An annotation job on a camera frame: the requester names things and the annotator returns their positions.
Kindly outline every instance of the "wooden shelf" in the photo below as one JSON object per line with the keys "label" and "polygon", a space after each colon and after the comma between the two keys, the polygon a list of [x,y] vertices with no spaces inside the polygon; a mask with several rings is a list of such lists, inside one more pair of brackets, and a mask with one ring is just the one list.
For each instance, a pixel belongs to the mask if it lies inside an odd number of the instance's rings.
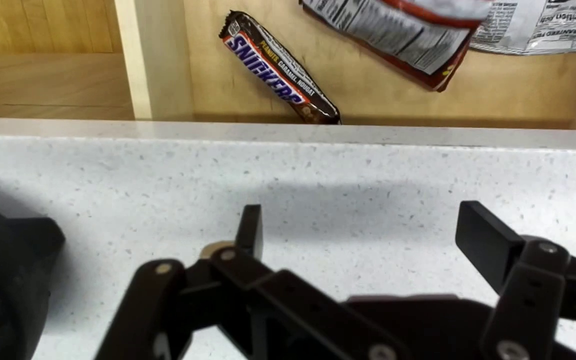
{"label": "wooden shelf", "polygon": [[[139,118],[297,122],[293,110],[218,39],[231,9],[246,9],[274,31],[341,106],[346,123],[569,128],[576,118],[576,53],[471,52],[448,90],[437,94],[307,16],[298,2],[122,4],[118,9],[132,95],[147,98],[134,102]],[[148,102],[161,94],[177,102]]]}
{"label": "wooden shelf", "polygon": [[0,53],[0,118],[132,118],[120,53]]}

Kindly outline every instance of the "white countertop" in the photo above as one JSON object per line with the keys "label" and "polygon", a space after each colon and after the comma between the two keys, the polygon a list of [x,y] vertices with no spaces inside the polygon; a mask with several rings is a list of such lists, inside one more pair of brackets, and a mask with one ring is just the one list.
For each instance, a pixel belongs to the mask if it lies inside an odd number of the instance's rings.
{"label": "white countertop", "polygon": [[[37,360],[91,360],[136,266],[190,266],[245,204],[264,205],[264,261],[338,300],[493,304],[454,245],[460,199],[576,254],[576,131],[0,122],[0,209],[66,233]],[[560,337],[572,345],[576,325]],[[238,356],[205,331],[188,358]]]}

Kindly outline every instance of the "screw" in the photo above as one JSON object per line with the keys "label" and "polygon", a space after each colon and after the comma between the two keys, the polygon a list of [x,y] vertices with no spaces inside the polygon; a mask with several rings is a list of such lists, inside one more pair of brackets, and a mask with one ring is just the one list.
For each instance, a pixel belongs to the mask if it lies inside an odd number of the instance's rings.
{"label": "screw", "polygon": [[396,351],[390,345],[386,345],[386,344],[374,344],[369,349],[369,358],[371,360],[396,360]]}
{"label": "screw", "polygon": [[225,259],[225,261],[231,261],[234,256],[237,256],[234,250],[225,250],[225,252],[223,252],[223,259]]}
{"label": "screw", "polygon": [[156,266],[156,273],[169,273],[172,270],[172,264],[170,261],[162,261]]}
{"label": "screw", "polygon": [[529,349],[522,344],[511,339],[503,339],[496,345],[496,351],[501,354],[503,360],[531,360]]}
{"label": "screw", "polygon": [[553,244],[553,242],[543,242],[541,250],[546,252],[546,254],[558,254],[560,252],[560,247],[556,244]]}

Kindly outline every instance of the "candy bar wrapper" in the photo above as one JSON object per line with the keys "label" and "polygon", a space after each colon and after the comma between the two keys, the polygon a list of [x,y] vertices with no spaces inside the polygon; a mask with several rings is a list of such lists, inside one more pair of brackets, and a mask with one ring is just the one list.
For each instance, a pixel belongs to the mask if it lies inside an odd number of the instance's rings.
{"label": "candy bar wrapper", "polygon": [[491,0],[301,0],[330,28],[358,39],[398,69],[442,91]]}
{"label": "candy bar wrapper", "polygon": [[304,122],[341,122],[341,110],[315,83],[304,66],[253,16],[231,11],[221,37]]}

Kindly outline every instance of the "black object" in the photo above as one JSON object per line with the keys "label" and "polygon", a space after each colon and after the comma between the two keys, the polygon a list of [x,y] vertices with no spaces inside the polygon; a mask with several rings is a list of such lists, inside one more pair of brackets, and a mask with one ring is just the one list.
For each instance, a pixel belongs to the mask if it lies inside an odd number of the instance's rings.
{"label": "black object", "polygon": [[0,216],[0,360],[33,358],[63,244],[64,236],[50,217]]}
{"label": "black object", "polygon": [[177,259],[145,264],[97,358],[181,358],[195,330],[218,325],[254,360],[576,360],[555,341],[558,317],[576,320],[576,257],[548,240],[514,233],[478,202],[462,204],[456,244],[501,292],[496,307],[456,295],[338,304],[256,257],[261,224],[261,205],[246,205],[234,245],[192,268]]}

